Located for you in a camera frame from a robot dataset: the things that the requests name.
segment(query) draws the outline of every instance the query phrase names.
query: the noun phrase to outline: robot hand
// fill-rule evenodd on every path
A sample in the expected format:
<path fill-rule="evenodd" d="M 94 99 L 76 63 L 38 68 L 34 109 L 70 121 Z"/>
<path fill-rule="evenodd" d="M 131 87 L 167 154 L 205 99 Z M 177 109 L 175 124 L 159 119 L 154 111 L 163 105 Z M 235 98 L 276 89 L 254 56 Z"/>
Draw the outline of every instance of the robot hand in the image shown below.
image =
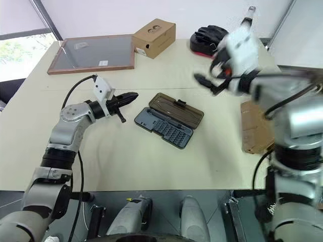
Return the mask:
<path fill-rule="evenodd" d="M 272 120 L 275 155 L 267 169 L 268 199 L 276 203 L 271 241 L 322 241 L 323 213 L 317 210 L 322 178 L 323 96 L 308 73 L 259 74 L 258 45 L 242 24 L 228 34 L 210 66 L 210 75 L 225 79 L 219 86 L 204 75 L 194 78 L 214 95 L 227 89 L 249 94 Z M 223 72 L 215 76 L 213 69 Z"/>

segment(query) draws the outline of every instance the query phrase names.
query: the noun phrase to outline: metal bracket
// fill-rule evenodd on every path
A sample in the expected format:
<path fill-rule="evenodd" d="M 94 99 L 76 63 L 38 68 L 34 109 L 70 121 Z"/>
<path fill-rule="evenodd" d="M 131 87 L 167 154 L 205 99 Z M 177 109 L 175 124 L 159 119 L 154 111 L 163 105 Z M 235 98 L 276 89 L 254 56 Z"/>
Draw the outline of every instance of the metal bracket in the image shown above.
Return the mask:
<path fill-rule="evenodd" d="M 106 101 L 111 100 L 115 89 L 110 86 L 102 77 L 97 76 L 95 80 L 95 85 L 93 87 L 93 93 L 96 96 L 98 103 L 104 111 L 106 116 L 110 116 L 109 111 L 106 107 Z"/>

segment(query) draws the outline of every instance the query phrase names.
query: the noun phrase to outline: cardboard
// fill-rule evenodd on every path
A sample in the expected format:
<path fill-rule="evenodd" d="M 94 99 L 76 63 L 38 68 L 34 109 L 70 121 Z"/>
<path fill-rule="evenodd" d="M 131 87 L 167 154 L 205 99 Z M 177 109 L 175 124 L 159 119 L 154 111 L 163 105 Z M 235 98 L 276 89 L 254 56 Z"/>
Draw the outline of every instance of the cardboard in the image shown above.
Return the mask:
<path fill-rule="evenodd" d="M 154 59 L 176 38 L 176 24 L 154 19 L 132 36 L 135 52 Z"/>
<path fill-rule="evenodd" d="M 270 122 L 251 101 L 241 104 L 242 149 L 250 154 L 261 154 L 274 144 Z"/>

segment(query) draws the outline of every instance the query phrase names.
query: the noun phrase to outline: black cable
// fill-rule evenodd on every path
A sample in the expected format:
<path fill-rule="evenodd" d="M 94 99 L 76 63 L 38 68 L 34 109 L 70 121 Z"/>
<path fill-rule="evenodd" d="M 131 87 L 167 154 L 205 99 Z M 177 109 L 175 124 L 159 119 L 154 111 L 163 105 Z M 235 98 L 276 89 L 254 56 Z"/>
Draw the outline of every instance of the black cable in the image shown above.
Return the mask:
<path fill-rule="evenodd" d="M 63 105 L 62 105 L 62 109 L 66 106 L 66 103 L 69 99 L 69 97 L 71 96 L 72 92 L 75 90 L 75 88 L 80 85 L 82 82 L 85 82 L 86 80 L 88 79 L 93 79 L 94 81 L 96 80 L 96 77 L 97 75 L 91 75 L 91 76 L 88 76 L 86 78 L 83 78 L 82 80 L 78 81 L 72 88 L 71 90 L 68 92 L 68 94 L 66 95 L 65 97 L 65 100 L 63 102 Z M 77 210 L 76 210 L 76 214 L 75 214 L 75 218 L 74 218 L 74 222 L 73 222 L 73 225 L 72 225 L 72 229 L 71 229 L 71 233 L 70 233 L 70 237 L 69 237 L 69 240 L 68 242 L 71 242 L 72 241 L 72 238 L 73 238 L 73 235 L 74 235 L 74 231 L 75 231 L 75 228 L 76 228 L 76 224 L 77 224 L 77 220 L 79 218 L 79 214 L 80 214 L 80 208 L 81 208 L 81 204 L 82 204 L 82 197 L 83 197 L 83 188 L 84 188 L 84 170 L 83 170 L 83 161 L 82 161 L 82 157 L 81 157 L 81 153 L 80 151 L 77 152 L 77 155 L 79 157 L 79 161 L 80 161 L 80 167 L 81 167 L 81 189 L 80 189 L 80 194 L 79 194 L 79 202 L 78 202 L 78 205 L 77 205 Z M 73 174 L 71 175 L 71 190 L 73 191 Z"/>
<path fill-rule="evenodd" d="M 67 100 L 69 99 L 69 97 L 71 96 L 71 93 L 74 91 L 74 89 L 78 86 L 78 85 L 80 85 L 82 82 L 85 82 L 86 80 L 88 80 L 88 79 L 93 79 L 94 81 L 96 80 L 96 77 L 97 77 L 97 75 L 92 75 L 92 76 L 88 76 L 88 77 L 86 77 L 86 78 L 83 78 L 81 81 L 78 81 L 72 88 L 71 88 L 71 90 L 69 91 L 69 93 L 66 95 L 66 98 L 65 98 L 65 100 L 64 100 L 64 102 L 63 102 L 63 105 L 62 105 L 62 109 L 65 107 L 65 105 L 66 105 L 66 103 L 67 103 Z"/>
<path fill-rule="evenodd" d="M 240 79 L 243 76 L 232 76 L 230 77 L 231 79 Z M 305 78 L 305 77 L 309 77 L 308 73 L 283 73 L 283 72 L 277 72 L 277 73 L 262 73 L 262 74 L 258 74 L 256 76 L 257 78 L 266 78 L 266 77 L 299 77 L 299 78 Z"/>
<path fill-rule="evenodd" d="M 219 78 L 217 76 L 215 76 L 212 71 L 210 70 L 210 75 L 213 77 L 213 78 L 217 78 L 217 79 L 222 79 L 222 78 Z M 310 73 L 305 73 L 305 72 L 302 72 L 302 73 L 284 73 L 284 72 L 276 72 L 276 73 L 262 73 L 262 74 L 258 74 L 256 77 L 259 77 L 259 78 L 266 78 L 266 77 L 299 77 L 299 78 L 310 78 L 310 77 L 314 77 L 314 74 L 310 74 Z M 228 77 L 230 79 L 241 79 L 243 78 L 244 76 L 231 76 L 231 77 Z"/>
<path fill-rule="evenodd" d="M 311 91 L 313 88 L 316 87 L 317 84 L 311 84 L 308 87 L 306 87 L 305 89 L 303 89 L 302 91 L 294 94 L 293 96 L 286 98 L 285 100 L 273 105 L 272 107 L 270 107 L 269 109 L 267 109 L 266 112 L 264 112 L 263 116 L 265 119 L 267 120 L 272 120 L 273 116 L 269 116 L 269 114 L 273 111 L 275 111 L 277 108 L 280 108 L 284 105 L 286 105 L 287 103 L 296 100 L 297 98 L 303 96 L 304 94 L 308 93 L 309 91 Z"/>
<path fill-rule="evenodd" d="M 266 157 L 269 155 L 270 156 L 270 159 L 271 159 L 271 153 L 273 152 L 273 150 L 269 150 L 267 151 L 261 158 L 260 160 L 258 161 L 255 169 L 254 169 L 254 172 L 253 172 L 253 176 L 252 176 L 252 190 L 255 190 L 255 181 L 256 181 L 256 175 L 257 175 L 257 172 L 258 172 L 258 169 L 260 167 L 260 165 L 262 164 L 262 162 L 266 159 Z M 254 200 L 254 205 L 255 205 L 255 209 L 257 209 L 259 207 L 258 205 L 258 200 L 257 200 L 257 197 L 256 197 L 256 194 L 254 193 L 253 195 L 253 200 Z M 265 225 L 264 223 L 260 222 L 259 221 L 259 224 L 260 224 L 260 227 L 261 227 L 261 230 L 262 230 L 262 233 L 263 235 L 265 236 L 265 240 L 267 241 L 267 231 L 266 231 L 266 228 L 265 228 Z"/>
<path fill-rule="evenodd" d="M 261 163 L 263 162 L 263 160 L 266 159 L 266 157 L 272 153 L 273 150 L 268 150 L 266 153 L 264 153 L 264 155 L 260 158 L 260 160 L 258 161 L 255 169 L 254 169 L 254 172 L 253 172 L 253 176 L 252 176 L 252 189 L 255 190 L 255 181 L 256 181 L 256 175 L 257 175 L 257 172 L 258 172 L 258 169 L 261 165 Z"/>
<path fill-rule="evenodd" d="M 80 189 L 80 195 L 79 195 L 79 203 L 77 205 L 77 210 L 76 210 L 76 214 L 75 214 L 75 218 L 74 218 L 74 222 L 73 222 L 73 225 L 72 225 L 72 229 L 71 229 L 71 233 L 70 233 L 70 237 L 69 237 L 68 242 L 72 241 L 72 238 L 73 238 L 73 235 L 74 235 L 77 220 L 78 220 L 79 214 L 80 214 L 80 209 L 81 209 L 81 204 L 82 204 L 82 197 L 83 197 L 83 188 L 84 188 L 84 170 L 83 170 L 83 161 L 82 161 L 82 158 L 81 158 L 80 151 L 77 152 L 77 155 L 79 157 L 80 167 L 81 167 L 81 189 Z"/>
<path fill-rule="evenodd" d="M 71 192 L 73 192 L 73 184 L 74 184 L 74 179 L 73 179 L 73 173 L 72 173 L 71 180 L 70 180 Z"/>

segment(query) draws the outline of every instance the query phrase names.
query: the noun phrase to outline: gray floor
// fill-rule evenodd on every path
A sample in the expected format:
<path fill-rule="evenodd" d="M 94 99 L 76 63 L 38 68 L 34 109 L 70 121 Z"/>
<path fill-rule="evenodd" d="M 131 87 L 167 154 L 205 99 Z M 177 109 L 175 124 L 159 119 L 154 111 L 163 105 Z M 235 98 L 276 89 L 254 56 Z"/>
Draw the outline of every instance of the gray floor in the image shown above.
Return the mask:
<path fill-rule="evenodd" d="M 20 209 L 20 202 L 3 205 L 22 198 L 23 193 L 0 191 L 0 218 Z M 153 200 L 153 212 L 151 224 L 147 232 L 179 234 L 180 218 L 178 216 L 179 203 L 187 195 L 195 197 L 207 220 L 211 241 L 225 242 L 226 232 L 219 205 L 227 201 L 230 192 L 225 190 L 198 190 L 198 191 L 131 191 L 131 192 L 98 192 L 94 193 L 95 199 L 91 203 L 85 203 L 85 220 L 90 222 L 90 208 L 93 204 L 106 207 L 106 216 L 102 221 L 99 234 L 104 235 L 117 213 L 127 203 L 127 198 L 135 198 L 139 195 L 151 197 Z M 78 201 L 70 201 L 67 214 L 60 220 L 53 222 L 45 237 L 59 235 L 61 242 L 69 238 L 71 226 L 74 220 Z M 87 230 L 83 219 L 83 206 L 76 226 L 73 242 L 84 241 Z"/>

